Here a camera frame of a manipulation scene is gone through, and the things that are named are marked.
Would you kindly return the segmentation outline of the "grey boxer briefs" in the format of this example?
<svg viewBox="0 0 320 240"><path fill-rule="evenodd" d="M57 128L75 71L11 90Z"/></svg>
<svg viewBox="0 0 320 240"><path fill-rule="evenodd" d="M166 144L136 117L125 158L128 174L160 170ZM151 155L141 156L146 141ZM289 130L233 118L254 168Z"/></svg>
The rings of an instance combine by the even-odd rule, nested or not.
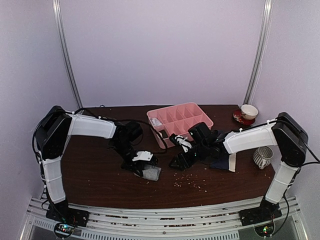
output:
<svg viewBox="0 0 320 240"><path fill-rule="evenodd" d="M148 169L142 171L142 177L148 181L157 182L159 180L162 169L157 166L151 166Z"/></svg>

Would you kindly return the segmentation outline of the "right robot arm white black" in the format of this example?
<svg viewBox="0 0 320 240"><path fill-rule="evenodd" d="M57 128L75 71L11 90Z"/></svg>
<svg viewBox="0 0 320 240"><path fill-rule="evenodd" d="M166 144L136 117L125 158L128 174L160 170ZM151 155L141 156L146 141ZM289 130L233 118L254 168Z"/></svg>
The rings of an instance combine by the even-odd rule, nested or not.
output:
<svg viewBox="0 0 320 240"><path fill-rule="evenodd" d="M188 132L193 143L180 135L172 134L169 137L174 145L183 149L173 157L170 168L183 171L197 160L210 160L213 167L231 167L237 153L254 149L253 161L263 169L274 156L272 147L277 146L281 163L260 205L241 210L239 217L241 224L248 226L282 216L279 202L305 163L308 143L308 134L288 113L281 112L266 123L237 131L211 130L204 122L200 122Z"/></svg>

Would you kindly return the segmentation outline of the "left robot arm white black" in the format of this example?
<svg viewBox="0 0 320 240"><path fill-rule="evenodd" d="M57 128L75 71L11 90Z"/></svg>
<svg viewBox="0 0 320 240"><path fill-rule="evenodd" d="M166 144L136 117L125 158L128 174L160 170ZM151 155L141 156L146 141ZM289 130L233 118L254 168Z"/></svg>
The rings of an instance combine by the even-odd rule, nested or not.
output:
<svg viewBox="0 0 320 240"><path fill-rule="evenodd" d="M110 141L111 148L123 159L121 168L148 181L158 181L161 168L156 156L138 151L133 141L143 134L138 120L116 120L79 110L67 112L53 106L38 123L32 136L32 149L40 166L49 202L46 218L72 227L86 227L89 212L69 207L63 186L61 160L71 136L98 137Z"/></svg>

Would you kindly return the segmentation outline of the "pink divided organizer box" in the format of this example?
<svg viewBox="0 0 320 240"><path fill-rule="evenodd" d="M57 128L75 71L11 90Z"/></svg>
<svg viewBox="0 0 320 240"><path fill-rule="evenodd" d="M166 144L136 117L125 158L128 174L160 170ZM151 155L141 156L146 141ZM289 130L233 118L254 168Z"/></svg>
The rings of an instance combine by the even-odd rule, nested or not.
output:
<svg viewBox="0 0 320 240"><path fill-rule="evenodd" d="M187 137L188 141L192 141L193 139L188 132L191 127L201 122L204 122L209 129L211 129L214 125L213 121L208 117L208 115L194 102L157 108L148 111L146 115L149 124L152 125L151 118L157 118L163 124L162 126L158 127L154 127L152 125L157 131L154 136L161 149L175 146L169 138L162 138L160 134L161 130L166 130L169 137L172 134L176 134Z"/></svg>

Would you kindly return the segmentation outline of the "navy and cream underwear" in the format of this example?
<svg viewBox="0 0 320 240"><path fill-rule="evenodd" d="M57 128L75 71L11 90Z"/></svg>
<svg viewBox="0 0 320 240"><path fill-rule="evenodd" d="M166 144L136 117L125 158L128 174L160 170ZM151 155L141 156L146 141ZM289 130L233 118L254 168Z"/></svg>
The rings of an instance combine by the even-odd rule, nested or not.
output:
<svg viewBox="0 0 320 240"><path fill-rule="evenodd" d="M211 133L212 136L209 138L209 167L235 172L236 156L229 153L224 146L226 133L222 130L213 130Z"/></svg>

